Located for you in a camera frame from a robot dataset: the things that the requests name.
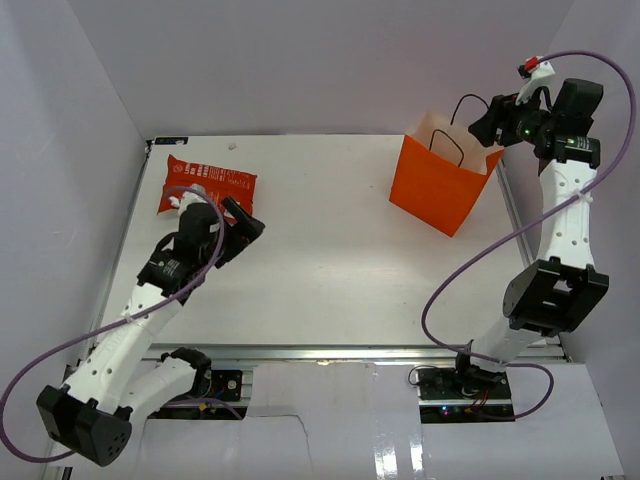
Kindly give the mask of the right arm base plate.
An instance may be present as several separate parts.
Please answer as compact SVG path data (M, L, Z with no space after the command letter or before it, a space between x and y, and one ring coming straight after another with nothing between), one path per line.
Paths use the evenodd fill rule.
M418 365L409 371L407 381L416 389L423 425L514 420L511 389L505 377L490 386L464 387L453 368Z

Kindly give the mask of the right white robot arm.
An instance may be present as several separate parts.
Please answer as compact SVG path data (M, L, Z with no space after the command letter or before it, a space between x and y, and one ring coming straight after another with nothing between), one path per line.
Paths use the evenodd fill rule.
M500 383L506 364L529 345L574 331L608 291L609 278L596 271L590 249L592 198L582 191L600 165L600 143L588 132L603 93L598 83L570 78L549 109L540 106L546 87L528 101L497 95L468 128L485 147L533 146L544 210L578 199L542 222L538 257L507 286L502 318L457 356L451 384L463 398Z

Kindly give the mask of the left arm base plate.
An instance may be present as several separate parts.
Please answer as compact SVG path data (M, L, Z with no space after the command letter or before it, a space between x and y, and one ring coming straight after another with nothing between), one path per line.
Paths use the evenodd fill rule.
M242 405L243 372L213 370L194 395L182 395L149 415L156 420L243 420L247 407Z

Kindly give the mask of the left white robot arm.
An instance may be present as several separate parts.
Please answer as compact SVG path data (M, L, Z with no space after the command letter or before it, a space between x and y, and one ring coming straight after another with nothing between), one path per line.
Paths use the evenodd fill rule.
M264 224L227 197L216 209L193 191L180 202L176 231L165 235L137 276L121 315L62 386L36 405L48 435L105 467L122 454L133 427L170 401L199 399L211 387L211 360L185 347L134 372L161 330L181 311L212 267L221 268L259 238Z

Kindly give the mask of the red cassava chips bag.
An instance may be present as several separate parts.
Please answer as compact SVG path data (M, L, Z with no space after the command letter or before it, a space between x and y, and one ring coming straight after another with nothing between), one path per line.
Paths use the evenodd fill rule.
M179 186L199 185L207 195L216 202L226 218L232 223L231 214L222 206L222 200L232 197L249 215L253 214L253 199L257 176L255 174L212 166L207 164L186 162L169 155L167 159L167 175L162 189L157 213L164 213L178 208L181 192L169 194L171 188Z

